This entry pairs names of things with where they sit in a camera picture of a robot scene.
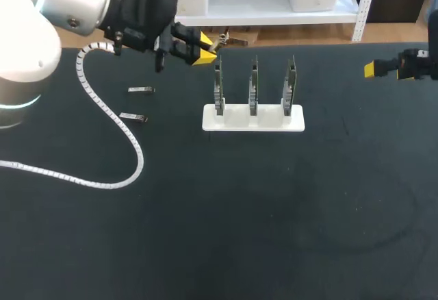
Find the cable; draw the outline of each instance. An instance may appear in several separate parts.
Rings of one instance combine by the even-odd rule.
[[[127,126],[119,119],[119,117],[115,115],[114,112],[102,101],[102,99],[100,99],[99,96],[96,95],[93,89],[91,89],[91,86],[89,85],[85,73],[83,71],[84,58],[87,56],[89,52],[97,49],[109,53],[114,53],[114,46],[111,43],[95,42],[88,45],[87,47],[84,47],[78,53],[76,59],[77,76],[79,78],[79,81],[81,82],[81,85],[83,86],[83,89],[87,92],[90,98],[102,109],[102,111],[104,111],[106,115],[108,115],[115,122],[115,124],[117,124],[117,126],[123,131],[123,133],[126,135],[126,137],[128,137],[129,141],[131,142],[134,150],[137,153],[137,159],[138,159],[137,169],[134,172],[134,174],[128,179],[124,180],[123,182],[117,182],[115,184],[104,184],[101,182],[89,182],[88,180],[83,180],[77,177],[73,177],[71,175],[65,175],[63,173],[47,170],[45,168],[37,168],[35,166],[29,166],[18,162],[9,162],[9,161],[0,160],[0,167],[14,168],[16,170],[37,173],[39,175],[46,175],[48,177],[57,178],[60,180],[64,180],[66,182],[72,182],[74,184],[91,187],[91,188],[98,188],[98,189],[119,189],[126,187],[129,184],[132,184],[135,180],[137,180],[137,178],[142,173],[144,167],[144,156],[143,156],[142,148],[138,143],[136,137],[132,134],[131,130],[127,128]]]

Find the white holder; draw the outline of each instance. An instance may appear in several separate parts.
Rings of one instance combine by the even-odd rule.
[[[250,115],[248,104],[225,105],[224,115],[217,115],[214,104],[204,106],[204,131],[228,132],[303,132],[304,114],[300,105],[292,106],[291,116],[285,116],[280,105],[257,105],[257,116]]]

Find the white shelf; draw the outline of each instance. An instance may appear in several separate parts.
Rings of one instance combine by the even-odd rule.
[[[209,0],[207,16],[178,16],[187,26],[356,23],[356,0],[338,0],[328,12],[293,12],[289,0]]]

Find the table surface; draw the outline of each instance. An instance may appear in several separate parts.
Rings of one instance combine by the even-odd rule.
[[[93,190],[0,170],[2,299],[423,299],[438,295],[438,83],[365,80],[363,66],[420,45],[229,49],[227,103],[280,101],[296,57],[299,134],[207,133],[213,66],[91,53],[86,74],[146,156],[132,186]],[[75,50],[0,158],[117,182],[125,136],[85,95]],[[129,86],[156,86],[152,97]]]

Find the screw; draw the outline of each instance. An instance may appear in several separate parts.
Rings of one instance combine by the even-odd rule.
[[[75,18],[68,19],[67,23],[70,25],[71,28],[78,28],[81,25],[81,23]]]

